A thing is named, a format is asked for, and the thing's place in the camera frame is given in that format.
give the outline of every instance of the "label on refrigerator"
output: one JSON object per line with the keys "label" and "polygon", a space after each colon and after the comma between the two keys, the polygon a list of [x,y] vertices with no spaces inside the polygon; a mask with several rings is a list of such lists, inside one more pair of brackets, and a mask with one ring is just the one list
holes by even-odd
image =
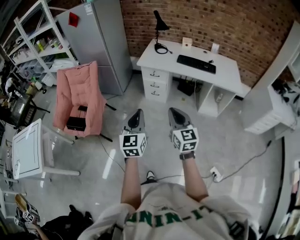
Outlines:
{"label": "label on refrigerator", "polygon": [[90,3],[84,5],[85,11],[87,15],[93,14],[93,9]]}

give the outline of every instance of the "pink armchair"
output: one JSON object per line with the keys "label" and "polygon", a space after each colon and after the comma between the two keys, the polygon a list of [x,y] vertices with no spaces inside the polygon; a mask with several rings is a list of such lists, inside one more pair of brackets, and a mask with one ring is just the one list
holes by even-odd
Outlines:
{"label": "pink armchair", "polygon": [[[54,127],[75,136],[100,135],[105,104],[106,99],[98,84],[96,61],[58,70]],[[79,111],[79,106],[87,106],[88,109],[86,112]],[[85,118],[85,131],[68,129],[69,117]]]}

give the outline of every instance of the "drawer handle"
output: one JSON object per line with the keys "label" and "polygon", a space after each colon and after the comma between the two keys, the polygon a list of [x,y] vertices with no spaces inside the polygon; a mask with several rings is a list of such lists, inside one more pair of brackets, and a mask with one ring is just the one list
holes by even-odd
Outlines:
{"label": "drawer handle", "polygon": [[156,91],[152,92],[152,95],[159,96],[159,94],[155,94]]}
{"label": "drawer handle", "polygon": [[150,74],[152,77],[160,77],[159,75],[155,75],[155,71],[153,71],[153,74]]}
{"label": "drawer handle", "polygon": [[159,88],[159,86],[155,86],[155,82],[153,82],[153,84],[150,84],[150,86],[153,88]]}

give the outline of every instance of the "forearm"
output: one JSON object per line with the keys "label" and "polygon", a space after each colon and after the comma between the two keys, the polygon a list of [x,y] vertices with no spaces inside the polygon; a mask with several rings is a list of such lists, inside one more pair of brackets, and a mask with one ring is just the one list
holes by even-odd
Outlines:
{"label": "forearm", "polygon": [[189,197],[199,202],[208,196],[205,183],[199,173],[194,158],[188,158],[182,161],[186,193]]}
{"label": "forearm", "polygon": [[41,240],[49,240],[48,237],[44,234],[44,232],[38,225],[35,225],[35,229],[37,230],[39,236],[41,237]]}
{"label": "forearm", "polygon": [[141,184],[137,158],[127,159],[121,203],[130,204],[135,209],[141,205]]}

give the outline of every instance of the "black keyboard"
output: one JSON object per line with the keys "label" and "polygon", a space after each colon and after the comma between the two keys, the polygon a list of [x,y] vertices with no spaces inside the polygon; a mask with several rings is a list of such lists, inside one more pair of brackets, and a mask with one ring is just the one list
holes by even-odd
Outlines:
{"label": "black keyboard", "polygon": [[192,68],[197,68],[197,69],[202,70],[202,71],[206,71],[206,72],[209,72],[209,73],[216,74],[216,66],[215,65],[212,65],[208,62],[201,61],[201,60],[196,59],[196,58],[191,58],[191,57],[188,57],[188,56],[179,55],[178,59],[177,59],[177,62],[181,63],[183,65],[187,65],[187,66],[192,67]]}

